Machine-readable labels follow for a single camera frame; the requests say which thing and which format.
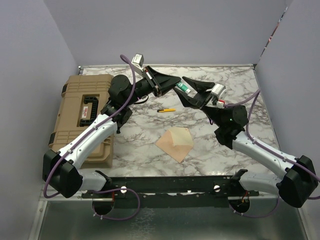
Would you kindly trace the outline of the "tan paper envelope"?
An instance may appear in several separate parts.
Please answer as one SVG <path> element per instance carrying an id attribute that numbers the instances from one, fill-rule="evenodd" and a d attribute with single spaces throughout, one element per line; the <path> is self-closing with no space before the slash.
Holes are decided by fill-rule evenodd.
<path id="1" fill-rule="evenodd" d="M 155 145 L 168 154 L 171 158 L 181 163 L 191 149 L 189 145 L 173 145 L 172 135 L 169 129 L 160 137 L 160 139 L 155 143 Z"/>

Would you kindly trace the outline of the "beige paper letter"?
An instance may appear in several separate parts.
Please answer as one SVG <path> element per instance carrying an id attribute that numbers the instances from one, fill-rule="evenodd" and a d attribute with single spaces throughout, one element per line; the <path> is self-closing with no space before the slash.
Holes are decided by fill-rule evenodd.
<path id="1" fill-rule="evenodd" d="M 185 127 L 171 127 L 169 129 L 174 146 L 194 146 L 190 131 Z"/>

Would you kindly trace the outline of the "green white glue stick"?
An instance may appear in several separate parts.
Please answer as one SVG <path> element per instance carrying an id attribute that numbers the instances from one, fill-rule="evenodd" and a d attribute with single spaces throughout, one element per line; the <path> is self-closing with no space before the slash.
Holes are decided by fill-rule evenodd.
<path id="1" fill-rule="evenodd" d="M 182 83 L 181 81 L 178 82 L 176 84 L 176 86 L 181 90 L 183 91 L 184 93 L 186 93 L 187 95 L 191 92 L 191 90 L 184 84 Z"/>

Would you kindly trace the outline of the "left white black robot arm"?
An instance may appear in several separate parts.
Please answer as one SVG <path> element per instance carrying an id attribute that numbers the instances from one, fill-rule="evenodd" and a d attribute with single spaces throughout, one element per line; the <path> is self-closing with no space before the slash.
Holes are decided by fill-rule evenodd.
<path id="1" fill-rule="evenodd" d="M 142 70 L 141 80 L 116 75 L 110 82 L 109 99 L 90 125 L 73 141 L 57 152 L 49 149 L 43 156 L 42 179 L 65 198 L 78 191 L 94 191 L 106 197 L 111 190 L 107 177 L 97 171 L 80 172 L 81 166 L 93 150 L 109 136 L 115 134 L 132 115 L 129 108 L 142 97 L 154 94 L 161 97 L 172 90 L 180 77 L 157 72 L 150 66 Z"/>

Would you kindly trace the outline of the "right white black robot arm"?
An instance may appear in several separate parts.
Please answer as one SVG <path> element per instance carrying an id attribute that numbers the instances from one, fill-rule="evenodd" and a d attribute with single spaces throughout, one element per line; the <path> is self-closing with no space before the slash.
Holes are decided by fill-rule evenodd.
<path id="1" fill-rule="evenodd" d="M 234 195 L 240 196 L 247 190 L 267 192 L 280 196 L 294 208 L 300 208 L 307 200 L 313 199 L 311 194 L 318 187 L 320 179 L 309 157 L 287 154 L 250 135 L 249 118 L 252 111 L 246 109 L 243 101 L 226 104 L 225 85 L 185 76 L 183 80 L 196 94 L 190 96 L 176 89 L 182 105 L 202 111 L 210 124 L 217 126 L 214 134 L 221 145 L 247 155 L 273 173 L 271 176 L 246 173 L 243 177 L 237 177 L 229 184 Z"/>

